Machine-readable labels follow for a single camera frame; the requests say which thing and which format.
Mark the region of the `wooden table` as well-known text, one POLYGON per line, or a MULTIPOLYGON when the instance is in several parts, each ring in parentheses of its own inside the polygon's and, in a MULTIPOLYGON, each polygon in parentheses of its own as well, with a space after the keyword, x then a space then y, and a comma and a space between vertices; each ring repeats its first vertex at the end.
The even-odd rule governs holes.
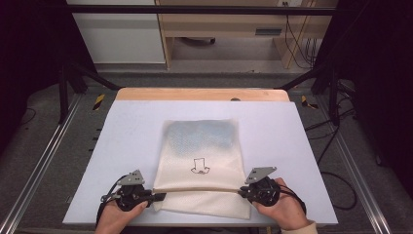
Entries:
POLYGON ((284 90, 207 88, 123 88, 116 100, 232 100, 289 101, 284 90))

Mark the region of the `person's right hand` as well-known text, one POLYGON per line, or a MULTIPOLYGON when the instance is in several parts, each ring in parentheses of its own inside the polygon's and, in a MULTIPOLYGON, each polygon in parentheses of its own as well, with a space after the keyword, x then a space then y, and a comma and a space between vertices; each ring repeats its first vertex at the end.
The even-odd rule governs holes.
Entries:
POLYGON ((292 196, 282 193, 278 202, 272 207, 265 207, 253 202, 252 205, 262 215, 273 219, 280 230, 294 230, 308 225, 312 220, 307 219, 300 203, 292 196))

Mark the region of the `person's left hand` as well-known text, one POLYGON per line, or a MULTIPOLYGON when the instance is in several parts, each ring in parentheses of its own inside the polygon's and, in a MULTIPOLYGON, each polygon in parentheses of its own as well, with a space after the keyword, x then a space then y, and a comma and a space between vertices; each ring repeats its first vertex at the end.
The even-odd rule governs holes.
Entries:
POLYGON ((102 211, 94 234, 120 234, 122 230, 136 217, 141 215, 148 205, 144 201, 131 211, 122 211, 115 201, 109 202, 102 211))

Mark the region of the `black curtain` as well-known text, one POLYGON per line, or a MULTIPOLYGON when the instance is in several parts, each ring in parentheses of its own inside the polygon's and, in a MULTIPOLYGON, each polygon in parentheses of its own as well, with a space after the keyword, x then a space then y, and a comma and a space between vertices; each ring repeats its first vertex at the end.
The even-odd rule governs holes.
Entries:
POLYGON ((0 154, 17 131, 29 97, 58 82, 62 62, 48 32, 66 56, 94 70, 73 15, 53 8, 66 4, 67 0, 0 0, 0 154))
POLYGON ((413 198, 413 0, 338 0, 317 63, 356 88, 366 134, 413 198))

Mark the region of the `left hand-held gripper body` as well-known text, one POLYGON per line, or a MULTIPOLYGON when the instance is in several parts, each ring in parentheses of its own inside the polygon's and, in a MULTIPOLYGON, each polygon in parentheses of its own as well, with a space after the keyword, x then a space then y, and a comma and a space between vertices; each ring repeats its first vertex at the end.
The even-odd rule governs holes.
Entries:
POLYGON ((103 210, 107 203, 115 201, 123 212, 131 211, 142 202, 147 202, 149 207, 153 202, 151 190, 144 188, 145 180, 140 170, 135 170, 121 176, 109 191, 100 198, 100 209, 103 210))

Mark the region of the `black metal stand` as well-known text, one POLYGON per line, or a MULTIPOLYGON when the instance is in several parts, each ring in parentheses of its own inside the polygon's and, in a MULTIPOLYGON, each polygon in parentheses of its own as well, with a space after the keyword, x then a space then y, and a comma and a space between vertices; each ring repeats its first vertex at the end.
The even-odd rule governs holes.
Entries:
POLYGON ((61 124, 69 114, 68 103, 68 89, 67 85, 70 85, 76 94, 83 94, 88 86, 83 77, 89 77, 104 87, 112 90, 119 91, 121 86, 118 86, 103 77, 101 77, 96 71, 91 71, 85 66, 79 63, 64 63, 58 72, 58 89, 59 89, 59 107, 60 116, 59 123, 61 124))
POLYGON ((328 98, 328 117, 332 121, 334 126, 340 125, 340 117, 338 112, 338 75, 332 64, 323 62, 320 65, 312 68, 310 71, 300 75, 298 78, 281 85, 279 90, 289 91, 293 87, 307 81, 311 78, 315 78, 311 91, 314 95, 319 95, 329 88, 328 98))

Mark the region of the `cream mesh laundry bag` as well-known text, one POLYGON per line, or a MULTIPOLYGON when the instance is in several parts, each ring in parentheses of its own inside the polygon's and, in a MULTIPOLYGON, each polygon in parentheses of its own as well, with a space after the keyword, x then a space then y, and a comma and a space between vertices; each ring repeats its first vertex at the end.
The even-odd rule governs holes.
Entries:
POLYGON ((154 181, 166 197, 156 211, 248 219, 244 180, 237 121, 166 121, 154 181))

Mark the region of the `white cabinet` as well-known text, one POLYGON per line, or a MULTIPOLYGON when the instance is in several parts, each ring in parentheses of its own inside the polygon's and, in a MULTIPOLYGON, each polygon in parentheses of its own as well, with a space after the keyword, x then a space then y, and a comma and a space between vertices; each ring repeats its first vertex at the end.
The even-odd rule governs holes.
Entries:
POLYGON ((94 63, 164 63, 156 14, 74 14, 94 63))

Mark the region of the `aluminium rail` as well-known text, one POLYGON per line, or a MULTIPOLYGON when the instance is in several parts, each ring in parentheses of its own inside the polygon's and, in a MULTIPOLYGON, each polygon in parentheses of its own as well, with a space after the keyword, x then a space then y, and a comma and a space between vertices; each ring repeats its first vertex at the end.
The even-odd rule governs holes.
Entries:
POLYGON ((340 133, 340 129, 335 127, 333 124, 330 124, 330 128, 332 130, 337 130, 335 142, 340 157, 353 183, 358 200, 361 202, 372 228, 376 234, 392 234, 392 230, 389 227, 375 197, 373 196, 367 181, 358 168, 357 163, 350 152, 348 144, 345 142, 342 134, 340 133))
POLYGON ((54 159, 56 151, 58 150, 58 147, 78 110, 82 97, 82 95, 78 94, 73 96, 67 115, 63 118, 62 122, 57 125, 54 134, 49 140, 29 179, 25 183, 24 188, 20 192, 6 218, 0 225, 0 234, 14 234, 19 226, 19 222, 21 221, 37 188, 39 187, 50 163, 54 159))

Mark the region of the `white table mat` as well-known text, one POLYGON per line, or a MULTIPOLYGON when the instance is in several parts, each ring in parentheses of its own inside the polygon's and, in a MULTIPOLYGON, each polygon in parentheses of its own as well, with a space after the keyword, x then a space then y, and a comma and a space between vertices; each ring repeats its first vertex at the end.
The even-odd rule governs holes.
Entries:
POLYGON ((94 224, 100 198, 123 175, 140 170, 151 187, 167 120, 235 119, 244 168, 275 167, 305 202, 308 218, 334 225, 332 208, 296 105, 291 101, 117 100, 107 115, 92 158, 63 219, 94 224))

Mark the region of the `light wooden desk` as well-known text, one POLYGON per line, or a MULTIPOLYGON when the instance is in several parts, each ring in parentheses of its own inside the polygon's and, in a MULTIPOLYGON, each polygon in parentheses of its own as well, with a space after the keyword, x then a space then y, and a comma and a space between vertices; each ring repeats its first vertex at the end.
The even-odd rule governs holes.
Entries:
MULTIPOLYGON (((158 6, 243 6, 334 8, 338 0, 155 0, 158 6)), ((185 15, 160 14, 160 26, 166 39, 164 49, 171 59, 174 38, 258 37, 272 38, 282 66, 289 68, 298 58, 298 45, 305 38, 321 39, 329 26, 330 16, 277 15, 185 15), (256 28, 281 28, 280 36, 256 36, 256 28)))

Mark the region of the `black horizontal frame bar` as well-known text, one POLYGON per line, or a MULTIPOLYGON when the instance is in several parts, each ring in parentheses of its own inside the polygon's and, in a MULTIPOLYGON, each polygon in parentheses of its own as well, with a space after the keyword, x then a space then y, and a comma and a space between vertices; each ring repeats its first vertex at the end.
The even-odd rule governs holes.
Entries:
POLYGON ((67 5, 66 9, 71 13, 85 14, 334 16, 339 13, 335 8, 236 6, 67 5))

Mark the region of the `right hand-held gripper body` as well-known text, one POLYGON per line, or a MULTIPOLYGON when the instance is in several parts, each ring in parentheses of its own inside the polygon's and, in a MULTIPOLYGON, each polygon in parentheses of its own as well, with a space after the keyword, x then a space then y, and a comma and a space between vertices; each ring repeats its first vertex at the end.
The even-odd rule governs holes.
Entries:
POLYGON ((274 206, 280 198, 281 187, 269 175, 276 170, 276 167, 253 168, 242 186, 250 189, 250 197, 245 199, 265 207, 274 206))

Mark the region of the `grey desk label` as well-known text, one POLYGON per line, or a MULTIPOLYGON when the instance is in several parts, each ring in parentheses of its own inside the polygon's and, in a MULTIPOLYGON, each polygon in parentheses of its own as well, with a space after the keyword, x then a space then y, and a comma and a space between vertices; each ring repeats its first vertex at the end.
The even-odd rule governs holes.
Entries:
POLYGON ((280 36, 282 34, 281 28, 256 28, 256 36, 280 36))

